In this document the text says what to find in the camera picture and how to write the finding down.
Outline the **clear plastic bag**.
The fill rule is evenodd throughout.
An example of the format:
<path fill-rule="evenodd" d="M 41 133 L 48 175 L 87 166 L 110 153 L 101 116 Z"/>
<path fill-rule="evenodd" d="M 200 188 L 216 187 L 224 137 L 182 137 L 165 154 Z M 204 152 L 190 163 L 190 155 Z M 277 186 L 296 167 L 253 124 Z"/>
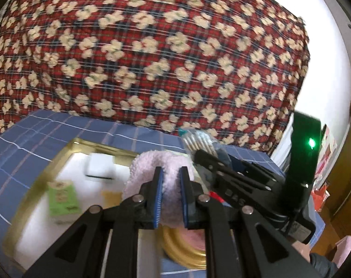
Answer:
<path fill-rule="evenodd" d="M 179 137 L 183 143 L 186 153 L 194 158 L 194 154 L 198 150 L 203 150 L 208 154 L 218 158 L 220 162 L 231 167 L 231 159 L 225 147 L 206 131 L 195 129 L 192 127 L 180 128 L 178 130 Z"/>

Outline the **green tissue pack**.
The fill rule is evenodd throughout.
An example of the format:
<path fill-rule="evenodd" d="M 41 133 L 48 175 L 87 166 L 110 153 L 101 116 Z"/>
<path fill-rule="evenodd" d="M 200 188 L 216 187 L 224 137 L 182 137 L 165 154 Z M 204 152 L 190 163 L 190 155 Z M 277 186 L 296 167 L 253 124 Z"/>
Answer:
<path fill-rule="evenodd" d="M 71 180 L 54 180 L 47 183 L 48 213 L 57 224 L 71 223 L 81 214 L 81 206 Z"/>

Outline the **yellow sponge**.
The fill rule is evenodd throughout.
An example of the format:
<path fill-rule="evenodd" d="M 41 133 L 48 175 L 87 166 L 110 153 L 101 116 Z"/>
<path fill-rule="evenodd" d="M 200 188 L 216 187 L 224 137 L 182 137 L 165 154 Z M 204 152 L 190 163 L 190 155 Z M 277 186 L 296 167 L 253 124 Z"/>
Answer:
<path fill-rule="evenodd" d="M 109 190 L 102 190 L 103 208 L 108 209 L 120 205 L 122 201 L 122 192 L 113 192 Z"/>

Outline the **red embroidered pouch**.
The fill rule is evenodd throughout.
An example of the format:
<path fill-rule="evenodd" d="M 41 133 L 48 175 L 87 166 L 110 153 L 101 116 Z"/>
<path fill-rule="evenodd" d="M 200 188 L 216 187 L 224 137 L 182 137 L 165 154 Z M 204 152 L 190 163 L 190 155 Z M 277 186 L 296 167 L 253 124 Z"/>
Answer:
<path fill-rule="evenodd" d="M 209 196 L 212 197 L 213 199 L 216 199 L 218 202 L 222 203 L 224 206 L 229 206 L 229 204 L 225 200 L 223 200 L 216 192 L 209 191 Z"/>

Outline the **orange plastic bag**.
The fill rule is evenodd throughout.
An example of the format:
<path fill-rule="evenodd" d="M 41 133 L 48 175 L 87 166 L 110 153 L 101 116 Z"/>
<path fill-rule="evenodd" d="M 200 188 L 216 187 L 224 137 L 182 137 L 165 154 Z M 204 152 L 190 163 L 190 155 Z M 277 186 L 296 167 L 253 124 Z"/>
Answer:
<path fill-rule="evenodd" d="M 324 183 L 319 189 L 311 191 L 311 197 L 314 201 L 314 210 L 321 212 L 326 200 L 330 197 L 327 191 L 328 184 Z"/>

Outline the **wooden door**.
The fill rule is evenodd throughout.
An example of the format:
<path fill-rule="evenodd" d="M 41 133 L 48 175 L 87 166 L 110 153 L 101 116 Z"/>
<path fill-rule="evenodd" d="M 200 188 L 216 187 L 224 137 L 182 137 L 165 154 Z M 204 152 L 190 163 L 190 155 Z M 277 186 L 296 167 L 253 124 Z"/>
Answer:
<path fill-rule="evenodd" d="M 329 217 L 334 218 L 351 196 L 351 105 L 350 125 L 344 144 L 327 178 L 329 198 L 325 207 Z"/>

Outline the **pink white patterned board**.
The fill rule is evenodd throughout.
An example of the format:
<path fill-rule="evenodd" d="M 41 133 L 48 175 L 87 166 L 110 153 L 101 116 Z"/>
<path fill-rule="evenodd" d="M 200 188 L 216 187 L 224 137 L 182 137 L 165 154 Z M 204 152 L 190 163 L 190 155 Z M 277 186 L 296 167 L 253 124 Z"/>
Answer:
<path fill-rule="evenodd" d="M 323 137 L 320 144 L 319 158 L 317 162 L 315 180 L 318 180 L 323 177 L 324 171 L 329 163 L 329 160 L 332 158 L 336 148 L 337 142 L 334 139 L 333 134 L 331 133 L 328 126 L 325 124 L 323 128 Z"/>

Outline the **round gold tin lid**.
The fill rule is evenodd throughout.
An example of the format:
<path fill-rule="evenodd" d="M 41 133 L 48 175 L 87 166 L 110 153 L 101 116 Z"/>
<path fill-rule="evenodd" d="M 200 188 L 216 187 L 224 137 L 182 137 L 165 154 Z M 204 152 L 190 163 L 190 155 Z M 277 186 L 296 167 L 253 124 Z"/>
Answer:
<path fill-rule="evenodd" d="M 206 269 L 206 242 L 203 230 L 160 227 L 162 249 L 175 263 L 188 269 Z"/>

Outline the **gold rectangular tin box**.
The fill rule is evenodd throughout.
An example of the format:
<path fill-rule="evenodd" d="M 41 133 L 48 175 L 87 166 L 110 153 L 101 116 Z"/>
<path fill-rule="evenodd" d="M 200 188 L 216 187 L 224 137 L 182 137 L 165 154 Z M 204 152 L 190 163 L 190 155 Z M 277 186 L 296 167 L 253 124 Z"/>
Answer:
<path fill-rule="evenodd" d="M 170 151 L 139 154 L 130 167 L 125 191 L 136 193 L 118 206 L 91 205 L 84 212 L 73 202 L 71 181 L 47 183 L 48 197 L 79 217 L 28 268 L 24 277 L 159 277 L 152 245 L 138 244 L 140 230 L 156 230 L 167 202 L 180 205 L 179 173 L 192 172 L 188 158 Z"/>

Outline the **white sponge block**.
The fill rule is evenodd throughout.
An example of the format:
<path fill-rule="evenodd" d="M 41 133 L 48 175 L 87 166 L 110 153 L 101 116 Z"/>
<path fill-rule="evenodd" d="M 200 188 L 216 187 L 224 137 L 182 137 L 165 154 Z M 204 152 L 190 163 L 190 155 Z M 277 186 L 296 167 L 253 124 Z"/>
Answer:
<path fill-rule="evenodd" d="M 103 153 L 89 154 L 85 163 L 84 174 L 93 178 L 111 180 L 114 178 L 115 157 Z"/>

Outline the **blue plaid tablecloth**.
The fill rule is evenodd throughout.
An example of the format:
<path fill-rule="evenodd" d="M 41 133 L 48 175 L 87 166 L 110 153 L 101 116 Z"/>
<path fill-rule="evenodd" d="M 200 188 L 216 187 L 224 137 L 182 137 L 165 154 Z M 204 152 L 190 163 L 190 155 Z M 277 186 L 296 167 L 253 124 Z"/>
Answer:
<path fill-rule="evenodd" d="M 17 207 L 38 175 L 76 137 L 133 152 L 184 151 L 177 136 L 46 110 L 31 113 L 0 134 L 0 266 L 10 277 L 22 275 L 3 251 Z"/>

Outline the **red plaid bear blanket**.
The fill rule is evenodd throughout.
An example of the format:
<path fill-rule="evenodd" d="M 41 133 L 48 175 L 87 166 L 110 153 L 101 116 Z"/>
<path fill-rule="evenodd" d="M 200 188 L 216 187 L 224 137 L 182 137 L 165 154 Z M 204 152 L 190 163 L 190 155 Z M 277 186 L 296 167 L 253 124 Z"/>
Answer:
<path fill-rule="evenodd" d="M 308 42 L 302 19 L 274 0 L 8 0 L 0 133 L 45 109 L 272 152 Z"/>

